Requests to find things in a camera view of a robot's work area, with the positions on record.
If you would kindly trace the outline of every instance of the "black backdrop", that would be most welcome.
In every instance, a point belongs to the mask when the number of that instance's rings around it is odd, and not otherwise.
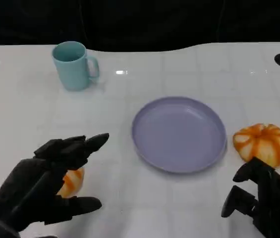
[[[0,0],[0,45],[67,40],[100,51],[280,41],[280,0]]]

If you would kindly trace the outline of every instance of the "mug handle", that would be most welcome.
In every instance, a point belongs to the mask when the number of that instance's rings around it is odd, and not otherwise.
[[[97,78],[99,78],[99,75],[100,75],[98,61],[93,56],[86,56],[86,59],[87,59],[87,61],[90,60],[94,64],[96,75],[95,76],[89,75],[89,78],[93,83],[97,83],[98,82]]]

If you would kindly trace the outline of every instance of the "table surface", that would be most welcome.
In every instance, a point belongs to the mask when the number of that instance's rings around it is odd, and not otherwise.
[[[243,164],[232,135],[254,123],[280,126],[280,43],[206,44],[161,53],[89,51],[101,83],[67,92],[51,59],[53,46],[0,46],[0,185],[20,159],[51,138],[109,132],[86,165],[81,196],[103,208],[69,222],[31,224],[23,238],[261,238],[238,212],[220,217],[232,178]],[[188,96],[223,120],[228,150],[197,174],[170,175],[140,160],[130,127],[138,110],[163,96]],[[240,186],[256,194],[256,186]]]

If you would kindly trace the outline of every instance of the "plate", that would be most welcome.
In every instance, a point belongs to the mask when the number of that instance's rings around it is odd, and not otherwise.
[[[226,133],[207,105],[166,97],[142,108],[132,123],[137,153],[149,164],[173,173],[205,169],[224,156]]]

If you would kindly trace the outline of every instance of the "small orange pumpkin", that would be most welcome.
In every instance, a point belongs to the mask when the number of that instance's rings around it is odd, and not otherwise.
[[[246,162],[254,156],[266,164],[280,165],[280,128],[273,124],[255,124],[233,135],[233,145]]]
[[[68,170],[63,178],[64,184],[57,195],[61,195],[63,198],[69,198],[76,195],[82,186],[84,175],[85,172],[83,167],[78,170]]]

